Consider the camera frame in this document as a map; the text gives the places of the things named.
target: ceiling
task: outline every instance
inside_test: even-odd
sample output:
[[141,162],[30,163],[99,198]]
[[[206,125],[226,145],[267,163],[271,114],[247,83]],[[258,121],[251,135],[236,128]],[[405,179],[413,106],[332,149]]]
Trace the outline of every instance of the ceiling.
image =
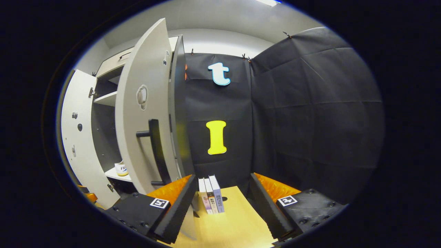
[[288,34],[324,26],[289,5],[255,0],[171,0],[128,19],[104,36],[112,48],[142,36],[160,18],[168,30],[207,28],[243,33],[277,43]]

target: book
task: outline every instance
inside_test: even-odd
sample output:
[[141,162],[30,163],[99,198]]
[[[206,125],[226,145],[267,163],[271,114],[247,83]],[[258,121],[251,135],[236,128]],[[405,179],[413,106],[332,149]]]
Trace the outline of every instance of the book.
[[214,198],[216,200],[216,206],[217,211],[219,213],[224,213],[224,202],[222,201],[222,194],[221,194],[221,188],[219,187],[219,184],[217,183],[217,179],[214,175],[208,176],[211,183],[211,188],[213,189]]
[[199,178],[199,194],[202,198],[202,202],[204,203],[207,213],[213,214],[213,210],[211,210],[210,201],[208,201],[207,190],[205,190],[205,181],[203,178]]
[[211,183],[209,178],[204,178],[205,181],[205,189],[207,190],[208,201],[211,205],[211,210],[213,210],[213,214],[219,213],[217,211],[216,200],[214,198],[213,188],[211,188]]

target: wooden table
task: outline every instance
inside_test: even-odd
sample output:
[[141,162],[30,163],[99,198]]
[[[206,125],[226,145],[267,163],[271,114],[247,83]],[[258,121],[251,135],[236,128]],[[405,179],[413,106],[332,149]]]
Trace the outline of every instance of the wooden table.
[[207,214],[204,204],[199,197],[200,218],[194,217],[197,240],[179,232],[176,242],[166,244],[173,248],[270,248],[273,239],[268,226],[248,203],[237,186],[220,190],[224,201],[225,212],[220,214]]

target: cabinet shelf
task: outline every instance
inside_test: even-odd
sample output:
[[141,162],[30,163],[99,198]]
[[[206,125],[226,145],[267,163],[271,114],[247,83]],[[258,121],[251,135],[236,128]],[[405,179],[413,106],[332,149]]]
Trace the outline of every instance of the cabinet shelf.
[[110,94],[104,95],[100,98],[97,98],[93,102],[97,103],[97,104],[103,104],[103,105],[115,107],[116,91],[112,92]]
[[118,179],[118,180],[122,180],[122,181],[126,181],[126,182],[132,182],[130,175],[125,175],[123,177],[118,176],[118,174],[116,173],[116,169],[114,167],[111,168],[110,170],[106,171],[104,174],[110,178],[114,178],[114,179]]

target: white door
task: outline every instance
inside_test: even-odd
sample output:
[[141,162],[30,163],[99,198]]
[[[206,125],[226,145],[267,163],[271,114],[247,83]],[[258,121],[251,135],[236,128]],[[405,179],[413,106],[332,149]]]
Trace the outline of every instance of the white door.
[[163,160],[171,181],[179,177],[168,115],[171,61],[172,49],[165,19],[162,18],[136,43],[118,83],[116,137],[127,171],[141,194],[150,193],[159,187],[153,187],[152,181],[162,181],[152,151],[152,137],[136,136],[138,131],[152,131],[149,130],[149,119],[155,119],[159,124]]
[[76,70],[67,86],[61,110],[61,136],[67,159],[80,183],[94,193],[104,208],[111,207],[120,196],[110,184],[95,152],[91,129],[93,96],[97,78]]

